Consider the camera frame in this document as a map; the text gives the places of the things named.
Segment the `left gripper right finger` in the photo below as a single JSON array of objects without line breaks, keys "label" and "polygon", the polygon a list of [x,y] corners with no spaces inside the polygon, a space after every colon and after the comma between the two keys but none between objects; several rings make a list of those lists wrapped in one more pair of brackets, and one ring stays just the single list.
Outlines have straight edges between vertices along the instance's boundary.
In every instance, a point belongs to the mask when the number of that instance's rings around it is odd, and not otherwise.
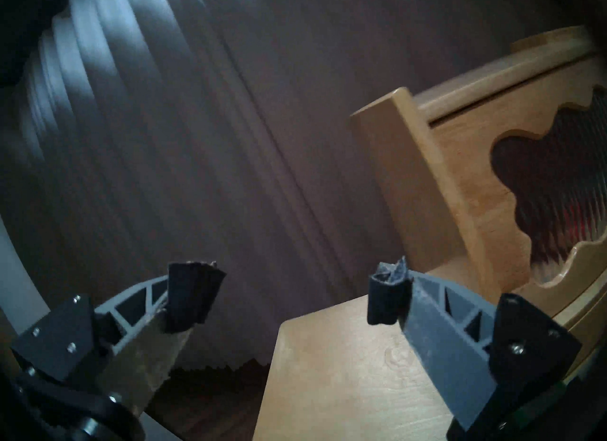
[{"label": "left gripper right finger", "polygon": [[381,262],[368,280],[367,323],[398,323],[449,408],[448,432],[500,432],[560,381],[581,343],[519,294],[494,305],[449,280]]}]

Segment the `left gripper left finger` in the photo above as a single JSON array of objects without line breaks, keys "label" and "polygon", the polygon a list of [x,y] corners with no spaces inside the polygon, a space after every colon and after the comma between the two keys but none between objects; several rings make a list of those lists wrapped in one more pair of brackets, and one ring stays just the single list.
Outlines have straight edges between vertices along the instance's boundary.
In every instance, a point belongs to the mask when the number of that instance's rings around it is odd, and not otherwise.
[{"label": "left gripper left finger", "polygon": [[215,261],[172,262],[166,275],[135,284],[95,307],[74,295],[11,344],[27,376],[106,396],[140,415],[226,276]]}]

